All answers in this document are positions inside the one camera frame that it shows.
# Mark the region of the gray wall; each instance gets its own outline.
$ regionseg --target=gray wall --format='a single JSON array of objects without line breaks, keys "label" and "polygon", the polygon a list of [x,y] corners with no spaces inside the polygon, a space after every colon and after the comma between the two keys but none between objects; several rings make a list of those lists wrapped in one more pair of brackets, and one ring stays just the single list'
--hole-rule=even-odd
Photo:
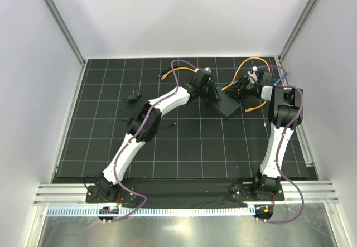
[{"label": "gray wall", "polygon": [[307,0],[54,0],[88,58],[277,55]]},{"label": "gray wall", "polygon": [[80,65],[42,0],[0,0],[1,246],[20,246],[48,183]]},{"label": "gray wall", "polygon": [[356,241],[357,0],[319,0],[284,64],[304,89],[304,122],[323,178],[333,181]]}]

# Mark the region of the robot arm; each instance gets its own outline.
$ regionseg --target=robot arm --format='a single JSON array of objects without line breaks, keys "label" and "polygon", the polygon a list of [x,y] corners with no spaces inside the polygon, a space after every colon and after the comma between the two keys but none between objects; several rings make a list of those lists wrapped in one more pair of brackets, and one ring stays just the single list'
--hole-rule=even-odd
[{"label": "robot arm", "polygon": [[[175,88],[162,97],[152,100],[141,98],[136,102],[128,119],[124,141],[115,155],[115,159],[96,178],[97,190],[106,200],[111,201],[118,194],[119,187],[116,185],[115,177],[117,176],[120,181],[123,179],[124,173],[136,153],[146,142],[155,137],[161,117],[170,110],[185,105],[198,97],[201,97],[204,102],[223,115],[230,115],[239,108],[238,103],[215,86],[209,68],[196,69],[195,75],[189,77],[181,87]],[[149,108],[152,106],[155,107],[144,123]]]},{"label": "robot arm", "polygon": [[246,195],[251,196],[252,201],[263,200],[270,195],[276,195],[281,190],[281,175],[276,165],[278,145],[284,136],[278,156],[278,165],[281,168],[289,139],[296,127],[302,122],[303,112],[299,114],[299,117],[290,127],[287,127],[287,124],[299,110],[301,97],[294,89],[274,85],[271,83],[271,77],[270,72],[258,72],[256,68],[252,68],[248,72],[248,76],[241,77],[226,90],[227,94],[236,99],[244,99],[246,95],[254,95],[260,99],[270,100],[268,120],[271,122],[271,135],[265,158],[250,188],[246,188],[242,184],[234,186],[234,190],[238,191],[237,194],[239,194],[239,196],[235,195],[236,201],[247,201]]},{"label": "robot arm", "polygon": [[[175,89],[159,98],[149,100],[150,105],[154,105],[156,102],[159,102],[165,96],[168,96],[170,93],[174,93]],[[183,87],[179,87],[178,91],[170,98],[160,102],[155,109],[161,112],[161,117],[167,114],[170,110],[177,108],[178,106],[185,105],[189,102],[190,94]],[[124,141],[121,147],[118,149],[118,152],[115,156],[118,155],[119,152],[122,151],[124,146],[129,142],[129,140],[133,137],[133,134],[127,133],[125,134]],[[121,181],[124,177],[124,173],[131,163],[132,159],[135,157],[136,153],[139,149],[145,145],[146,142],[149,141],[148,137],[145,137],[143,141],[134,141],[132,140],[128,143],[128,146],[124,149],[124,151],[120,154],[120,159],[117,162],[117,176]],[[114,177],[114,159],[110,163],[110,165],[103,171],[104,177],[113,184],[116,184],[117,181]]]}]

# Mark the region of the purple cable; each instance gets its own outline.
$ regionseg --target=purple cable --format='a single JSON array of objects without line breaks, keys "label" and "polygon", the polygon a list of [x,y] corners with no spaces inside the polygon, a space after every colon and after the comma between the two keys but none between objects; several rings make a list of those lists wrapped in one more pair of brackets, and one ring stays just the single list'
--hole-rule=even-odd
[{"label": "purple cable", "polygon": [[[149,118],[150,113],[151,113],[151,111],[154,109],[154,107],[155,107],[156,105],[158,105],[159,103],[163,102],[164,100],[166,100],[166,99],[168,99],[168,98],[174,96],[174,95],[177,93],[177,91],[179,90],[179,89],[178,89],[178,88],[180,87],[180,84],[179,84],[179,82],[178,82],[179,79],[177,78],[177,75],[176,75],[176,73],[175,73],[175,68],[173,67],[173,64],[174,64],[175,62],[178,62],[178,61],[181,61],[181,62],[183,62],[183,63],[186,63],[186,64],[190,65],[192,68],[196,69],[196,67],[195,67],[193,64],[189,63],[189,62],[186,61],[186,60],[175,59],[175,60],[173,60],[173,61],[171,62],[171,69],[172,69],[173,76],[175,77],[175,81],[176,81],[176,89],[175,89],[175,91],[174,91],[173,93],[170,93],[170,94],[168,94],[167,96],[163,97],[162,99],[160,99],[158,102],[154,103],[154,104],[149,108],[149,110],[147,111],[146,116],[145,116],[145,118],[144,118],[142,124],[140,125],[140,127],[139,127],[139,129],[137,130],[137,132],[135,133],[135,135],[134,135],[131,139],[129,139],[128,143],[126,143],[126,144],[124,145],[124,147],[123,147],[123,148],[118,152],[118,154],[115,156],[115,160],[114,160],[114,177],[115,177],[115,180],[118,182],[118,184],[120,185],[120,187],[122,187],[122,189],[124,189],[124,190],[126,190],[126,191],[128,191],[128,192],[130,192],[130,193],[132,193],[132,194],[134,194],[134,195],[136,195],[136,196],[139,196],[139,197],[143,198],[144,200],[143,200],[143,202],[142,202],[137,208],[135,208],[133,211],[131,211],[130,213],[128,213],[128,214],[126,214],[126,215],[124,215],[124,216],[121,216],[121,217],[118,217],[118,218],[116,218],[116,219],[113,219],[112,222],[117,222],[117,221],[121,221],[121,220],[123,220],[123,219],[125,219],[125,218],[128,218],[128,217],[131,216],[133,213],[137,212],[137,211],[146,203],[146,201],[147,201],[147,197],[146,197],[145,195],[140,194],[140,193],[138,193],[138,192],[135,192],[135,191],[133,191],[133,190],[128,189],[127,187],[125,187],[125,185],[123,185],[123,184],[120,182],[120,180],[119,180],[119,178],[118,178],[118,176],[117,176],[117,162],[118,162],[118,159],[119,159],[120,155],[121,155],[121,154],[123,153],[123,151],[128,147],[128,145],[131,143],[131,141],[132,141],[133,139],[135,139],[135,137],[136,137],[137,135],[139,135],[139,133],[140,133],[141,130],[143,129],[144,125],[146,124],[146,121],[147,121],[147,119]],[[57,232],[57,233],[59,233],[59,234],[61,234],[61,235],[65,235],[65,236],[77,236],[77,235],[79,235],[79,234],[85,232],[86,230],[92,228],[93,226],[96,226],[97,224],[102,224],[102,223],[101,223],[101,222],[93,223],[93,224],[89,225],[88,227],[86,227],[85,229],[81,230],[80,232],[78,232],[78,233],[73,233],[73,234],[67,234],[67,233],[64,233],[64,232],[62,232],[62,231],[59,231],[59,230],[57,229],[57,227],[58,227],[58,224],[57,224],[57,225],[55,225],[54,229],[52,230],[52,232],[51,232],[51,234],[50,234],[50,236],[49,236],[49,238],[48,238],[48,240],[46,241],[46,244],[45,244],[44,246],[45,246],[45,247],[48,246],[48,244],[50,243],[51,238],[52,238],[54,232]]]},{"label": "purple cable", "polygon": [[274,85],[277,85],[277,84],[285,77],[285,75],[286,75],[286,69],[283,68],[283,67],[280,67],[280,66],[276,66],[276,65],[269,65],[269,66],[264,65],[264,66],[259,66],[259,67],[257,67],[257,69],[262,69],[262,68],[264,68],[264,67],[277,67],[278,69],[282,69],[282,70],[284,71],[283,76],[281,76],[281,77],[275,82]]},{"label": "purple cable", "polygon": [[288,181],[290,184],[292,184],[297,192],[299,193],[300,195],[300,198],[301,198],[301,209],[300,209],[300,212],[292,219],[290,220],[287,220],[287,221],[270,221],[270,220],[264,220],[264,219],[261,219],[261,218],[258,218],[258,220],[260,221],[263,221],[263,222],[267,222],[267,223],[270,223],[270,224],[278,224],[278,225],[281,225],[281,224],[287,224],[287,223],[291,223],[293,221],[295,221],[296,219],[298,219],[301,215],[302,215],[302,212],[304,211],[305,209],[305,201],[303,199],[303,194],[301,192],[301,190],[298,188],[298,186],[292,182],[289,178],[287,178],[284,173],[281,171],[280,167],[279,167],[279,161],[278,161],[278,158],[279,158],[279,152],[280,152],[280,148],[281,148],[281,145],[284,141],[284,137],[286,135],[286,130],[290,127],[290,125],[295,122],[295,120],[299,117],[301,111],[302,111],[302,108],[303,108],[303,95],[302,95],[302,92],[299,88],[295,87],[295,86],[284,86],[285,88],[292,88],[292,89],[295,89],[299,94],[300,94],[300,98],[301,98],[301,105],[299,107],[299,110],[297,111],[296,115],[294,118],[292,118],[292,120],[285,126],[284,130],[283,130],[283,133],[282,133],[282,138],[280,139],[280,142],[279,142],[279,145],[278,145],[278,149],[277,149],[277,154],[276,154],[276,158],[275,158],[275,161],[276,161],[276,166],[277,166],[277,169],[278,169],[278,172],[280,173],[281,177],[284,178],[286,181]]},{"label": "purple cable", "polygon": [[114,160],[114,177],[115,177],[115,180],[118,182],[118,184],[120,185],[120,187],[122,187],[122,189],[124,189],[124,190],[126,190],[126,191],[128,191],[128,192],[130,192],[130,193],[132,193],[132,194],[134,194],[134,195],[136,195],[136,196],[139,196],[139,197],[143,198],[144,200],[143,200],[143,202],[142,202],[137,208],[135,208],[133,211],[131,211],[130,213],[128,213],[128,214],[126,214],[126,215],[124,215],[124,216],[121,216],[121,217],[119,217],[119,218],[113,219],[112,222],[121,221],[121,220],[123,220],[123,219],[129,217],[130,215],[132,215],[133,213],[135,213],[136,211],[138,211],[138,210],[146,203],[146,201],[147,201],[147,197],[146,197],[145,195],[140,194],[140,193],[137,193],[137,192],[134,192],[134,191],[128,189],[127,187],[125,187],[125,185],[123,185],[123,184],[120,182],[120,180],[119,180],[119,178],[118,178],[118,176],[117,176],[117,162],[118,162],[118,160],[119,160],[119,156],[120,156],[120,155],[123,153],[123,151],[128,147],[128,145],[131,143],[131,141],[132,141],[133,139],[135,139],[135,137],[136,137],[137,135],[140,134],[141,130],[143,129],[144,125],[146,124],[146,121],[147,121],[147,119],[149,118],[150,113],[151,113],[151,111],[154,109],[154,107],[155,107],[156,105],[158,105],[159,103],[163,102],[164,100],[166,100],[166,99],[168,99],[168,98],[174,96],[174,95],[177,93],[177,91],[179,90],[179,89],[178,89],[178,88],[180,87],[180,84],[179,84],[179,82],[178,82],[179,79],[177,78],[177,75],[176,75],[176,73],[175,73],[175,69],[174,69],[174,67],[173,67],[173,64],[174,64],[175,62],[177,62],[177,61],[184,62],[184,63],[190,65],[191,67],[193,67],[194,69],[196,69],[196,67],[195,67],[193,64],[189,63],[189,62],[186,61],[186,60],[175,59],[175,60],[173,60],[173,61],[171,62],[171,69],[172,69],[173,76],[175,77],[175,81],[176,81],[176,89],[175,89],[175,91],[174,91],[173,93],[168,94],[167,96],[164,96],[162,99],[160,99],[158,102],[154,103],[154,104],[149,108],[149,110],[147,111],[147,114],[146,114],[146,116],[145,116],[145,118],[144,118],[142,124],[140,125],[140,127],[139,127],[139,129],[137,130],[137,132],[135,133],[135,135],[134,135],[131,139],[129,139],[129,141],[124,145],[124,147],[118,152],[117,156],[115,157],[115,160]]}]

